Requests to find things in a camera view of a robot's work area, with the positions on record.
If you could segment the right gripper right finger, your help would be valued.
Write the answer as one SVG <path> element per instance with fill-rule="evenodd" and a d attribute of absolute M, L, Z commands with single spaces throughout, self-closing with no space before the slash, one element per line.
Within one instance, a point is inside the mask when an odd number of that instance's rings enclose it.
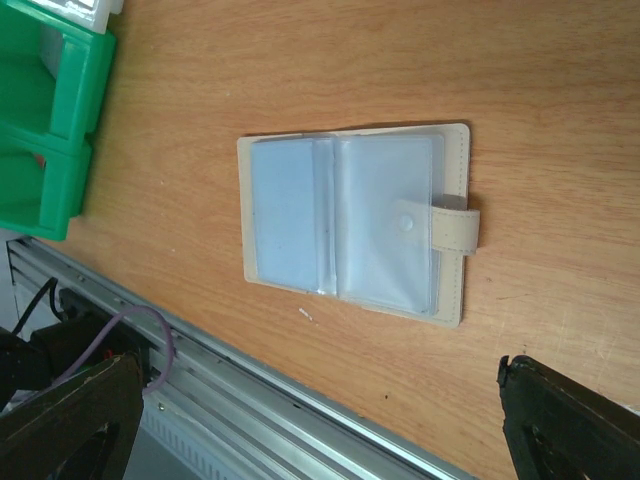
<path fill-rule="evenodd" d="M 500 359 L 503 432 L 520 479 L 637 479 L 639 416 L 537 360 Z"/>

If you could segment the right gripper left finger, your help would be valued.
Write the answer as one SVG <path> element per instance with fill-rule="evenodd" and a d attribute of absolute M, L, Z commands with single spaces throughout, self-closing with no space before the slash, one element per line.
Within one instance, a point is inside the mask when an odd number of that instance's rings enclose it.
<path fill-rule="evenodd" d="M 1 477 L 121 479 L 142 412 L 136 357 L 102 361 L 1 417 Z"/>

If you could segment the beige card holder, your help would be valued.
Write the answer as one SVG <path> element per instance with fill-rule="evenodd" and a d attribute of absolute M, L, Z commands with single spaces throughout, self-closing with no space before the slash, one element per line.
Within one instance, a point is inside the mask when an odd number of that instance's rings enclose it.
<path fill-rule="evenodd" d="M 245 278 L 458 326 L 470 154 L 463 123 L 240 138 Z"/>

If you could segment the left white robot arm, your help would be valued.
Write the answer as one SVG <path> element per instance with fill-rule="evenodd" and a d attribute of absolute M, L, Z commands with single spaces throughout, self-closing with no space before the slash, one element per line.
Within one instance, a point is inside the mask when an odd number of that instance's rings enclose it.
<path fill-rule="evenodd" d="M 1 410 L 18 391 L 52 385 L 81 355 L 84 347 L 62 325 L 33 333 L 29 342 L 1 329 Z"/>

